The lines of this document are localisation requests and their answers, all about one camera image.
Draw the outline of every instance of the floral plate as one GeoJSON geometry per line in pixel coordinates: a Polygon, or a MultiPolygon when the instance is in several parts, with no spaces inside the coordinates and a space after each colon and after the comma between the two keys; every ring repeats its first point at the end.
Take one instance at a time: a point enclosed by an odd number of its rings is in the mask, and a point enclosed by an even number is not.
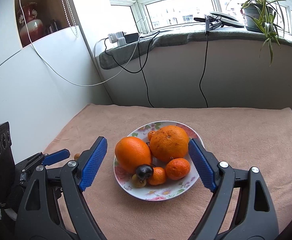
{"type": "MultiPolygon", "coordinates": [[[[159,121],[159,122],[152,122],[142,127],[136,129],[135,131],[131,132],[128,136],[135,136],[142,139],[144,142],[149,142],[147,138],[147,134],[151,130],[157,131],[159,128],[167,126],[167,125],[174,125],[183,128],[189,139],[198,138],[200,142],[203,144],[198,133],[196,133],[192,128],[189,126],[182,124],[180,122],[174,121],[159,121]]],[[[180,194],[184,193],[188,190],[191,186],[194,185],[196,180],[199,178],[197,170],[187,153],[185,159],[190,163],[190,172],[180,180],[168,180],[165,184],[158,185],[158,186],[151,186],[147,184],[143,188],[136,188],[132,185],[131,178],[132,175],[127,173],[118,163],[116,157],[114,157],[114,174],[118,184],[130,195],[137,197],[139,199],[148,200],[148,201],[161,201],[167,200],[173,197],[177,197],[180,194]]],[[[166,164],[159,161],[155,157],[153,157],[153,164],[155,166],[165,167],[166,164]]]]}

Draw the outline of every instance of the wooden shelf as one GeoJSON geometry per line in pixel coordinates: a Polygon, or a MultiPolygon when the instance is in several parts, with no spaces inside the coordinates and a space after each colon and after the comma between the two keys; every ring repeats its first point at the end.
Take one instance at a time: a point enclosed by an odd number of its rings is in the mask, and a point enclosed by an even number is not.
{"type": "MultiPolygon", "coordinates": [[[[66,8],[68,19],[72,26],[73,24],[71,21],[69,11],[67,9],[66,0],[63,1],[66,8]]],[[[30,2],[37,3],[37,6],[35,7],[35,10],[37,11],[37,18],[43,22],[44,29],[47,25],[51,24],[51,20],[55,20],[56,22],[58,22],[61,29],[69,27],[61,0],[21,0],[22,6],[30,2]]],[[[15,15],[19,10],[20,10],[19,0],[15,0],[15,15]]],[[[17,27],[20,30],[22,26],[18,22],[18,16],[16,16],[16,21],[17,27]]]]}

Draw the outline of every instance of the dark plum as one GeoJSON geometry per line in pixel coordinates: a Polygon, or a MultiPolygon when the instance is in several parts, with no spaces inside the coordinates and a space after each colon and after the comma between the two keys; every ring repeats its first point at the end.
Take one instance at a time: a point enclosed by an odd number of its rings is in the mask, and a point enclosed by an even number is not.
{"type": "Polygon", "coordinates": [[[154,169],[152,166],[143,164],[136,168],[136,176],[139,179],[149,179],[151,176],[153,176],[154,169]]]}

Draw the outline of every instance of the small orange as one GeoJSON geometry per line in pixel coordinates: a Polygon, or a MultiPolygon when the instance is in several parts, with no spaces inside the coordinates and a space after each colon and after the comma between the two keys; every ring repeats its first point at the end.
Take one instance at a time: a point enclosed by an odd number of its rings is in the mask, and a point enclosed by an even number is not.
{"type": "Polygon", "coordinates": [[[147,182],[153,186],[164,184],[167,180],[167,175],[165,172],[165,169],[162,167],[155,167],[154,168],[154,174],[149,179],[147,179],[147,182]]]}
{"type": "Polygon", "coordinates": [[[168,125],[160,128],[151,138],[149,148],[153,156],[168,163],[183,158],[188,152],[188,135],[184,129],[168,125]]]}
{"type": "Polygon", "coordinates": [[[153,137],[153,135],[155,134],[155,132],[156,131],[150,131],[147,135],[147,138],[150,140],[153,137]]]}
{"type": "Polygon", "coordinates": [[[190,172],[190,163],[183,158],[174,159],[166,165],[165,171],[170,179],[178,180],[190,172]]]}
{"type": "Polygon", "coordinates": [[[137,137],[122,138],[115,147],[115,155],[121,167],[130,174],[135,174],[135,170],[142,164],[150,165],[151,156],[148,145],[137,137]]]}

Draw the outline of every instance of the pink towel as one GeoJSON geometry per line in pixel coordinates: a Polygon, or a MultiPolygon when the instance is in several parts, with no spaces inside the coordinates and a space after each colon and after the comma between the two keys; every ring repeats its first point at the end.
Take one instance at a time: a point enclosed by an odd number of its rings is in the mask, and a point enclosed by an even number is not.
{"type": "MultiPolygon", "coordinates": [[[[107,139],[105,159],[84,196],[108,240],[187,240],[209,203],[212,194],[200,179],[184,194],[161,202],[134,198],[118,185],[113,174],[116,143],[136,128],[161,120],[189,125],[201,136],[208,151],[233,168],[259,167],[274,202],[280,231],[288,225],[292,219],[291,109],[88,105],[63,128],[45,153],[67,148],[73,158],[89,149],[98,136],[107,139]]],[[[235,189],[221,232],[230,225],[237,195],[235,189]]],[[[63,197],[59,203],[66,227],[75,232],[63,197]]]]}

